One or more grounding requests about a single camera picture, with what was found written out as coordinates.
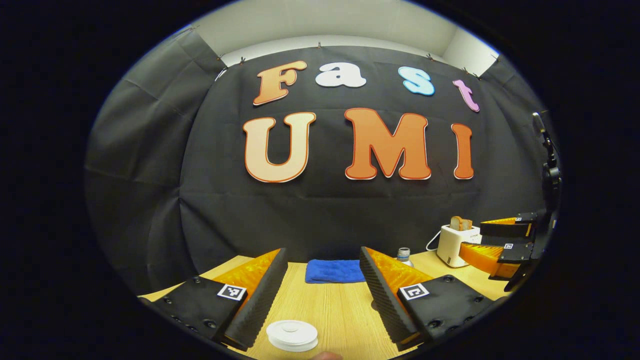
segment folded blue towel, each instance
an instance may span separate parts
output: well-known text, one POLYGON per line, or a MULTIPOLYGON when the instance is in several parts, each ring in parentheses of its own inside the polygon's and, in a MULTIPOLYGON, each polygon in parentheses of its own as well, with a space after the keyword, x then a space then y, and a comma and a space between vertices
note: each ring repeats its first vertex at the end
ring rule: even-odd
POLYGON ((309 284, 362 281, 360 260, 311 260, 307 264, 305 282, 309 284))

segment table surface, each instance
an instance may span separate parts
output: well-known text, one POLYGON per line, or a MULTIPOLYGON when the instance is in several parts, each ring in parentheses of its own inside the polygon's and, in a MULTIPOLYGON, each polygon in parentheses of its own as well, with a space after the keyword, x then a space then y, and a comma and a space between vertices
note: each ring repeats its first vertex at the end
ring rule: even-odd
MULTIPOLYGON (((236 256, 200 276, 213 279, 251 259, 236 256)), ((489 280, 487 273, 472 266, 451 268, 437 257, 435 251, 413 254, 410 260, 416 269, 425 274, 433 277, 451 274, 489 299, 495 300, 510 294, 503 291, 505 281, 489 280)), ((399 352, 391 342, 380 315, 371 307, 373 298, 366 282, 307 284, 306 269, 306 263, 289 263, 280 290, 253 347, 246 352, 230 349, 258 360, 309 360, 322 351, 338 353, 345 360, 382 360, 415 349, 399 352), (318 330, 318 345, 306 352, 287 352, 274 347, 267 338, 266 328, 279 320, 310 323, 318 330)), ((178 285, 142 297, 155 301, 178 285)))

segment cable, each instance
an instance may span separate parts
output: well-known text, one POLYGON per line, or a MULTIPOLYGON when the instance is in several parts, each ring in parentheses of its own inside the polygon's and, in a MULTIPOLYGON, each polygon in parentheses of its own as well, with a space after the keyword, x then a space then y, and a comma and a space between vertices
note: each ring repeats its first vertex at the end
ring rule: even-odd
POLYGON ((431 239, 431 240, 427 243, 427 246, 426 246, 426 250, 427 250, 427 251, 436 251, 436 250, 438 250, 438 248, 435 248, 435 249, 429 249, 429 245, 431 245, 431 243, 433 243, 433 240, 435 240, 435 239, 438 237, 438 235, 440 235, 440 232, 441 232, 441 231, 442 231, 442 230, 440 230, 440 231, 436 234, 436 236, 434 236, 434 237, 433 237, 433 239, 431 239))

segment peach letter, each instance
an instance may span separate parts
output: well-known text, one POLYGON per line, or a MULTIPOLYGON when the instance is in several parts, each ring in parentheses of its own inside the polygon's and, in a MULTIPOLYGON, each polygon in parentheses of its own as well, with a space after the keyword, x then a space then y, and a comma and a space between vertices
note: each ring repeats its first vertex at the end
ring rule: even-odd
POLYGON ((456 134, 458 143, 458 164, 453 176, 456 179, 471 179, 474 176, 474 169, 471 167, 471 129, 463 124, 453 124, 451 130, 456 134))
POLYGON ((307 63, 304 61, 294 61, 260 72, 258 74, 258 78, 261 78, 260 94, 253 100, 253 104, 258 106, 287 96, 289 91, 280 88, 280 83, 292 85, 296 82, 296 70, 306 68, 307 63))
POLYGON ((291 127, 291 144, 289 159, 280 165, 272 164, 267 157, 269 130, 276 120, 263 117, 245 122, 244 165, 249 174, 264 183, 284 183, 302 174, 307 167, 309 125, 314 121, 315 113, 293 113, 284 118, 284 123, 291 127))
POLYGON ((353 164, 344 172, 348 178, 368 180, 376 177, 378 170, 371 165, 373 150, 386 177, 393 175, 404 153, 400 177, 429 179, 431 169, 427 166, 425 117, 412 113, 402 115, 393 135, 375 110, 353 108, 345 111, 344 117, 353 123, 353 164))

